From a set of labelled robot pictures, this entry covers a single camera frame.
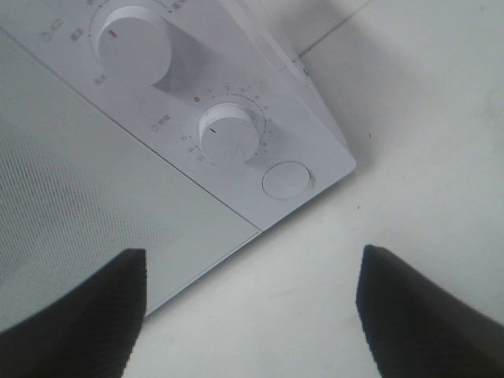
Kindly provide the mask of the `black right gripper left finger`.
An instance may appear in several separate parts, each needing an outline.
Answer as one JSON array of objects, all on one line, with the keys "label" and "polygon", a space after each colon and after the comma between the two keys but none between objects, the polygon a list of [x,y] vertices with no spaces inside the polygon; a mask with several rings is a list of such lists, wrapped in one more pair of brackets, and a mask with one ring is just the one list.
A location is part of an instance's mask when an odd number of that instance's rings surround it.
[{"label": "black right gripper left finger", "polygon": [[146,252],[122,251],[1,334],[3,377],[121,377],[146,312]]}]

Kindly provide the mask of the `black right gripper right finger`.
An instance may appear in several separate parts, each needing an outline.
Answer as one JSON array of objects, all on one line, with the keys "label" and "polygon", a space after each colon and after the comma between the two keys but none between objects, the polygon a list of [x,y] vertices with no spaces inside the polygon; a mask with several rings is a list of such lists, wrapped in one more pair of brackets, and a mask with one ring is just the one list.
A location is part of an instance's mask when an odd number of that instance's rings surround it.
[{"label": "black right gripper right finger", "polygon": [[364,248],[355,303],[382,377],[503,375],[502,324],[386,248]]}]

